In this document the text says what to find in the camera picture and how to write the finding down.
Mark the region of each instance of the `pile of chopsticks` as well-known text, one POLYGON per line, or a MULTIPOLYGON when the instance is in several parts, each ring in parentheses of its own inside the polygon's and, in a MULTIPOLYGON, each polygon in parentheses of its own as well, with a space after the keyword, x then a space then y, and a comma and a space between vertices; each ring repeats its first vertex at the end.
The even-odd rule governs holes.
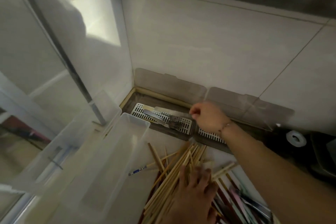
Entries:
MULTIPOLYGON (((189 174, 193 169, 204 162, 207 146, 199 146, 194 143, 185 143, 168 163, 168 159, 163 161, 159 158, 155 148, 148 144, 155 163, 159 168, 159 173, 149 194, 148 201, 144 207, 138 224, 158 224, 170 210, 174 195, 178 188, 179 170, 182 165, 186 166, 186 179, 189 182, 189 174)), ((225 174, 236 166, 231 163, 229 166, 219 170, 213 179, 225 174)))

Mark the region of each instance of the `plastic container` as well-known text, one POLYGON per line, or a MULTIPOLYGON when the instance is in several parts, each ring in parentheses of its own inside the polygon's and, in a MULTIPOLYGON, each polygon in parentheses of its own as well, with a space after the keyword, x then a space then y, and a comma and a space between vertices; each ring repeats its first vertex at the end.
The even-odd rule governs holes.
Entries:
MULTIPOLYGON (((102 114, 107 123, 112 124, 120 117, 121 109, 105 92, 99 93, 93 102, 100 110, 104 110, 102 114)), ((90 104, 11 181, 13 188, 37 195, 41 195, 45 191, 51 175, 63 170, 62 163, 65 159, 82 146, 95 128, 92 121, 96 121, 97 118, 90 108, 90 104)))
POLYGON ((89 222, 105 219, 144 149, 149 125, 148 121, 123 113, 84 171, 65 189, 62 205, 89 222))

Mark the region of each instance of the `white perforated tray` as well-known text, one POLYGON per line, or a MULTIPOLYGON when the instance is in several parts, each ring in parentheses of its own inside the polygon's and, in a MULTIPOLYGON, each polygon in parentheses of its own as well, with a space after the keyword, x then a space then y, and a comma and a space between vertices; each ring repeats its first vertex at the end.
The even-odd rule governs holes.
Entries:
POLYGON ((223 139, 221 139, 219 136, 217 136, 216 134, 212 134, 212 133, 208 133, 208 132, 205 132, 203 129, 199 129, 198 130, 198 133, 201 135, 201 136, 204 136, 206 138, 209 138, 209 139, 212 139, 212 140, 215 140, 217 142, 220 142, 220 143, 225 143, 225 141, 223 139))
MULTIPOLYGON (((148 120, 150 122, 153 122, 153 123, 156 123, 158 124, 158 122, 156 122, 155 120, 153 120, 150 116, 148 115, 145 115, 144 112, 143 112, 143 104, 141 103, 137 103, 134 107, 134 109, 132 110, 131 112, 131 115, 135 116, 135 117, 138 117, 138 118, 141 118, 143 120, 148 120)), ((162 114, 166 114, 166 115, 169 115, 165 112, 157 112, 157 111, 153 111, 151 110, 153 113, 155 113, 156 115, 162 117, 162 118, 165 118, 166 116, 163 116, 162 114)), ((191 130, 191 125, 193 123, 192 120, 190 119, 186 119, 186 118, 180 118, 180 122, 183 123, 183 127, 180 128, 178 131, 179 132, 182 132, 184 134, 187 134, 187 135, 190 135, 190 130, 191 130)))

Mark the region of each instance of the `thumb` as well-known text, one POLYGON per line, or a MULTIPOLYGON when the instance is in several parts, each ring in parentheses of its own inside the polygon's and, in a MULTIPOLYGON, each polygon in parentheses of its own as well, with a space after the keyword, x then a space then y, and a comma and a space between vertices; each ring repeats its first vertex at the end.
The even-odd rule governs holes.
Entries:
POLYGON ((198 119, 199 116, 200 116, 200 115, 199 115, 198 113, 194 113, 191 117, 192 117, 194 120, 197 121, 197 119, 198 119))
POLYGON ((208 215, 208 224, 215 224, 216 223, 217 212, 210 208, 209 215, 208 215))

